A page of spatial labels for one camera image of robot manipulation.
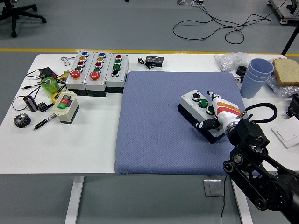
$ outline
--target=yellow floor line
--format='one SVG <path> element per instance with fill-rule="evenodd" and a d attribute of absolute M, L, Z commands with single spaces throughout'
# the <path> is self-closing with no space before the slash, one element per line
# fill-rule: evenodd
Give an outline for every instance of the yellow floor line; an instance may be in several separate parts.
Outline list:
<path fill-rule="evenodd" d="M 0 52 L 68 52 L 77 53 L 79 51 L 105 51 L 111 53 L 127 53 L 127 54 L 227 54 L 231 52 L 223 51 L 173 51 L 173 50 L 109 50 L 109 49 L 40 49 L 40 48 L 0 48 Z M 249 54 L 265 54 L 280 55 L 280 53 L 249 53 Z M 299 54 L 289 53 L 286 57 L 299 57 Z"/>

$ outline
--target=red button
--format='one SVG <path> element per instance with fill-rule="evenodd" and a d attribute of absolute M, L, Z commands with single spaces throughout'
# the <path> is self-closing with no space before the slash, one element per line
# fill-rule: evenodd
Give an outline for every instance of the red button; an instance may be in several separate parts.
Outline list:
<path fill-rule="evenodd" d="M 117 55 L 117 56 L 115 56 L 115 58 L 118 59 L 118 60 L 122 60 L 122 56 L 121 55 Z"/>
<path fill-rule="evenodd" d="M 69 100 L 68 99 L 62 99 L 61 101 L 60 101 L 62 104 L 69 104 Z"/>
<path fill-rule="evenodd" d="M 89 74 L 89 77 L 92 80 L 97 80 L 100 77 L 100 73 L 98 71 L 93 71 L 92 73 Z"/>
<path fill-rule="evenodd" d="M 84 67 L 84 62 L 78 62 L 78 63 L 77 63 L 77 66 L 79 66 L 79 67 Z"/>
<path fill-rule="evenodd" d="M 70 75 L 73 78 L 79 78 L 81 76 L 81 72 L 79 70 L 73 70 L 73 71 L 70 72 Z"/>
<path fill-rule="evenodd" d="M 101 69 L 103 67 L 103 65 L 102 65 L 102 63 L 96 63 L 95 67 Z"/>

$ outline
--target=metal gear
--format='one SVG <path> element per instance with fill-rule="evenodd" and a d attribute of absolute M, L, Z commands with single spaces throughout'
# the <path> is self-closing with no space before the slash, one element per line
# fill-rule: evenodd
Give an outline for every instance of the metal gear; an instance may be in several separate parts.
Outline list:
<path fill-rule="evenodd" d="M 41 112 L 45 112 L 46 110 L 48 110 L 48 106 L 46 105 L 46 103 L 42 102 L 42 103 L 38 104 L 38 109 Z"/>
<path fill-rule="evenodd" d="M 21 113 L 14 118 L 14 123 L 19 128 L 26 127 L 27 125 L 30 124 L 30 122 L 31 122 L 30 117 L 25 113 Z"/>

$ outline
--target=office chair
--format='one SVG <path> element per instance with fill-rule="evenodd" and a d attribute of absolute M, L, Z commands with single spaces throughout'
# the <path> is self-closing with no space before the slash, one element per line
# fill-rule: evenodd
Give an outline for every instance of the office chair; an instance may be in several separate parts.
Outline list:
<path fill-rule="evenodd" d="M 28 9 L 37 11 L 37 7 L 35 4 L 14 8 L 14 5 L 11 4 L 10 0 L 0 0 L 0 2 L 5 4 L 5 8 L 3 8 L 2 12 L 1 12 L 2 15 L 0 15 L 0 21 L 6 19 L 8 17 L 12 17 L 12 21 L 13 21 L 13 31 L 11 33 L 12 37 L 17 37 L 17 33 L 15 31 L 15 26 L 17 23 L 17 19 L 19 19 L 19 15 L 42 19 L 42 23 L 47 22 L 46 19 L 41 15 L 36 15 L 33 13 L 25 12 Z"/>

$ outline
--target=white table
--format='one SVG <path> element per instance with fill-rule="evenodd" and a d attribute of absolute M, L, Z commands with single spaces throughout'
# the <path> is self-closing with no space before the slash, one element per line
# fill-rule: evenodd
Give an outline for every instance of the white table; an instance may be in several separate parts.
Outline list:
<path fill-rule="evenodd" d="M 72 57 L 76 54 L 41 54 L 33 61 L 28 72 L 50 67 L 55 73 L 62 74 L 70 70 L 61 61 L 62 56 Z M 151 71 L 176 72 L 218 72 L 220 71 L 214 55 L 173 54 L 157 56 L 164 57 L 162 68 Z M 273 59 L 284 57 L 279 55 L 250 55 L 252 58 Z M 148 71 L 137 59 L 145 59 L 146 54 L 129 54 L 130 70 Z M 21 87 L 36 84 L 33 78 L 26 78 Z M 32 91 L 20 90 L 16 94 L 27 95 Z M 108 93 L 106 97 L 78 96 L 80 109 L 73 124 L 61 124 L 58 119 L 51 121 L 41 129 L 32 128 L 44 118 L 52 114 L 51 109 L 46 112 L 30 112 L 28 109 L 18 112 L 9 108 L 0 126 L 0 174 L 68 174 L 78 176 L 73 185 L 66 223 L 76 221 L 78 203 L 82 189 L 83 176 L 86 174 L 114 173 L 115 143 L 122 94 Z M 268 102 L 278 108 L 278 118 L 271 123 L 261 124 L 267 138 L 269 156 L 283 166 L 292 170 L 299 170 L 299 147 L 285 149 L 270 128 L 280 124 L 288 117 L 285 111 L 290 99 L 279 99 L 268 86 L 264 86 L 253 99 L 243 99 L 245 107 Z M 36 102 L 51 103 L 43 90 L 36 97 Z M 15 101 L 15 108 L 25 106 L 22 98 Z M 252 111 L 254 119 L 264 119 L 272 116 L 273 112 L 267 108 L 257 108 Z M 31 124 L 26 128 L 17 128 L 13 119 L 20 113 L 31 117 Z M 268 171 L 275 169 L 264 164 Z M 236 198 L 244 224 L 251 224 L 251 217 L 244 194 L 234 184 Z"/>

